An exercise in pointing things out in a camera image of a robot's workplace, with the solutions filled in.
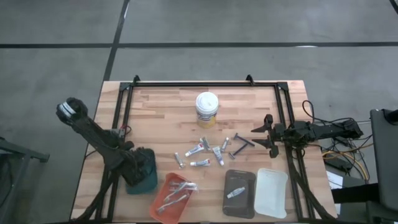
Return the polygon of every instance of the concrete floor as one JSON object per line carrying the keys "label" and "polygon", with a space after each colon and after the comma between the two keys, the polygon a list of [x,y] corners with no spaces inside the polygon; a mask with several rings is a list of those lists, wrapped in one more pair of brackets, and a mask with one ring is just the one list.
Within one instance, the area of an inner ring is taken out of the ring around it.
{"label": "concrete floor", "polygon": [[[111,43],[123,0],[0,0],[0,44]],[[131,0],[121,42],[398,41],[388,0]],[[95,113],[110,49],[0,49],[0,136],[40,152],[15,223],[68,220],[86,142],[55,115],[69,96]],[[111,80],[305,80],[315,114],[369,119],[398,108],[398,47],[119,49]],[[365,135],[369,124],[361,126]],[[373,148],[364,150],[377,182]]]}

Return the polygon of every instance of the wooden table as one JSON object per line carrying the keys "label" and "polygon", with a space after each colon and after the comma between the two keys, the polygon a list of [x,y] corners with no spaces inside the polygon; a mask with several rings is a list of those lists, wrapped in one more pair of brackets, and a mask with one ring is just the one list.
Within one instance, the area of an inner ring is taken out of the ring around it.
{"label": "wooden table", "polygon": [[[303,112],[302,101],[307,100],[303,81],[288,81],[290,97],[296,120],[309,120]],[[111,128],[119,82],[104,82],[95,121],[104,129]],[[210,91],[219,98],[220,108],[217,124],[210,129],[203,129],[196,124],[195,99],[203,91]],[[285,117],[287,108],[284,104]],[[222,145],[225,137],[232,138],[239,133],[247,139],[264,138],[262,133],[251,133],[250,130],[263,125],[267,113],[274,115],[274,123],[280,122],[273,88],[269,87],[144,87],[134,88],[133,100],[129,115],[132,131],[127,140],[132,140],[136,147],[151,148],[156,154],[158,189],[163,185],[165,175],[177,173],[199,185],[199,191],[192,195],[181,222],[276,222],[297,220],[290,181],[287,181],[285,209],[287,216],[283,220],[259,215],[251,219],[229,217],[223,214],[223,189],[225,172],[229,169],[245,170],[257,174],[259,168],[281,170],[289,174],[283,144],[279,144],[279,155],[269,157],[268,150],[256,144],[247,147],[231,160],[223,154],[225,165],[221,167],[212,152],[201,152],[188,158],[185,162],[210,158],[209,167],[186,167],[179,169],[174,153],[181,156],[194,145],[199,138],[206,136],[211,146]],[[230,141],[227,152],[233,152],[242,145],[241,141]],[[326,210],[336,216],[325,166],[318,147],[306,148],[304,157],[311,191]],[[78,217],[97,194],[103,173],[103,160],[98,153],[92,154],[83,164],[80,183],[73,206],[72,218]],[[149,216],[149,206],[153,194],[128,195],[124,180],[119,183],[118,197],[114,211],[114,222],[153,222]],[[307,214],[305,199],[300,190],[300,199],[304,214]],[[104,215],[108,209],[104,206]]]}

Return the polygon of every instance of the green object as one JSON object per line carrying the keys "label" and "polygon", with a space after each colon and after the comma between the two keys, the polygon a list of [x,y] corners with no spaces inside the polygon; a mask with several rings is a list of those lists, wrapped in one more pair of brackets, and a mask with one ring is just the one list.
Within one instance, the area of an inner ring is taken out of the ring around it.
{"label": "green object", "polygon": [[157,172],[156,172],[156,161],[155,154],[153,153],[154,159],[151,159],[147,164],[144,165],[143,169],[148,173],[148,176],[136,184],[133,187],[126,184],[127,194],[136,195],[152,192],[157,186]]}

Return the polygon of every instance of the yellow label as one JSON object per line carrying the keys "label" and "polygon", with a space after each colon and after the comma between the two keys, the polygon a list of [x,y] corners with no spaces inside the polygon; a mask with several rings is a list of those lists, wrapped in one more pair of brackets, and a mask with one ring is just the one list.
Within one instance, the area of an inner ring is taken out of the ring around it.
{"label": "yellow label", "polygon": [[216,124],[216,115],[213,115],[210,120],[202,120],[198,118],[198,125],[203,127],[203,128],[211,128]]}

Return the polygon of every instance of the white lid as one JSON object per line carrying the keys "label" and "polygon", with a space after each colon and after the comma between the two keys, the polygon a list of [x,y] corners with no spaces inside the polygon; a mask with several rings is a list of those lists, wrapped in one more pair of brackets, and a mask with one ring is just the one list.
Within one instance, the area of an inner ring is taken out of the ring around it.
{"label": "white lid", "polygon": [[262,215],[285,218],[285,172],[261,168],[257,172],[254,209]]}
{"label": "white lid", "polygon": [[202,114],[212,114],[218,109],[218,98],[214,93],[203,92],[197,97],[197,110]]}

